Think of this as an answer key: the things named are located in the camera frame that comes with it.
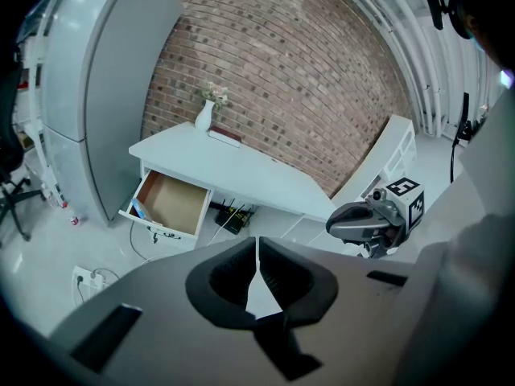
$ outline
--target brick wall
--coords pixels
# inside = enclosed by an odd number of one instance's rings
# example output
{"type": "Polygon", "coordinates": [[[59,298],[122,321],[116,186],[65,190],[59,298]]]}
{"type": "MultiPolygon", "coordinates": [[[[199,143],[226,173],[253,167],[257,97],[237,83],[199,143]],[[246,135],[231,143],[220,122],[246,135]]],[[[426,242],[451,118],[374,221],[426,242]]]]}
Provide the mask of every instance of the brick wall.
{"type": "Polygon", "coordinates": [[[181,1],[150,84],[144,138],[194,121],[210,80],[229,88],[218,126],[330,195],[391,114],[411,118],[391,52],[350,0],[181,1]]]}

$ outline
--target red object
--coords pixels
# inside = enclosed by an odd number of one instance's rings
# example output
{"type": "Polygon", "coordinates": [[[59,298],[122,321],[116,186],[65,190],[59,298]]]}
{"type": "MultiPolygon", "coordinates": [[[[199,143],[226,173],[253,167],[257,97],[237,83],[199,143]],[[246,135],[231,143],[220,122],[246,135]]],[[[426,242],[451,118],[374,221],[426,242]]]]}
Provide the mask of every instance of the red object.
{"type": "Polygon", "coordinates": [[[231,132],[228,132],[227,130],[224,130],[224,129],[221,129],[220,127],[216,127],[215,125],[212,125],[209,130],[213,131],[213,132],[216,132],[216,133],[219,133],[219,134],[223,134],[224,136],[228,137],[228,138],[232,138],[233,140],[236,140],[237,142],[240,142],[241,143],[241,137],[238,136],[237,134],[233,134],[231,132]]]}

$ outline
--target refrigerator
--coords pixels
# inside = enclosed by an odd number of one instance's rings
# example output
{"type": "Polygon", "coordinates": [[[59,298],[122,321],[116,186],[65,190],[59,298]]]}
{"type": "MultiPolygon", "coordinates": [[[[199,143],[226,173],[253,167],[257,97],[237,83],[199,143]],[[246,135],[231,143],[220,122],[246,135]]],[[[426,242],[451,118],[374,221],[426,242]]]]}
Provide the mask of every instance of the refrigerator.
{"type": "Polygon", "coordinates": [[[138,183],[152,73],[179,0],[62,0],[42,66],[43,137],[64,199],[79,217],[108,224],[138,183]]]}

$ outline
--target chair base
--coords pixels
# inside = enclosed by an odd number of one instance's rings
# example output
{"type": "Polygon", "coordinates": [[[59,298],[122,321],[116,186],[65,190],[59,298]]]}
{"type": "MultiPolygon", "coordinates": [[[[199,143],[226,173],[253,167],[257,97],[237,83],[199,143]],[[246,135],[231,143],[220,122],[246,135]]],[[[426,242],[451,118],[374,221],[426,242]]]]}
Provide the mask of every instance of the chair base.
{"type": "Polygon", "coordinates": [[[2,210],[0,211],[0,224],[6,217],[7,212],[10,211],[14,219],[14,224],[16,224],[16,228],[22,235],[22,238],[25,241],[29,241],[31,239],[31,235],[23,231],[22,225],[19,223],[18,215],[16,214],[15,206],[17,203],[20,203],[23,200],[27,200],[35,196],[40,196],[43,201],[45,200],[45,197],[40,190],[26,191],[25,193],[20,193],[20,191],[22,190],[22,186],[24,184],[30,185],[31,181],[29,179],[22,179],[18,184],[14,185],[14,190],[11,193],[9,193],[6,190],[3,184],[1,185],[3,197],[0,198],[0,206],[2,207],[2,210]]]}

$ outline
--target desk top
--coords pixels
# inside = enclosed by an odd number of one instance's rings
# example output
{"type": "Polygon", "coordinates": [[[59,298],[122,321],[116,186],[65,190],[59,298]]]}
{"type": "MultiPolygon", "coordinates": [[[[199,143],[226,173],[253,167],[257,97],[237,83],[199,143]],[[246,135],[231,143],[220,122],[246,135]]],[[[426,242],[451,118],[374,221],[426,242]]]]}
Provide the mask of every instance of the desk top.
{"type": "Polygon", "coordinates": [[[129,153],[163,173],[249,203],[326,221],[335,205],[309,175],[248,146],[230,146],[183,123],[131,146],[129,153]]]}

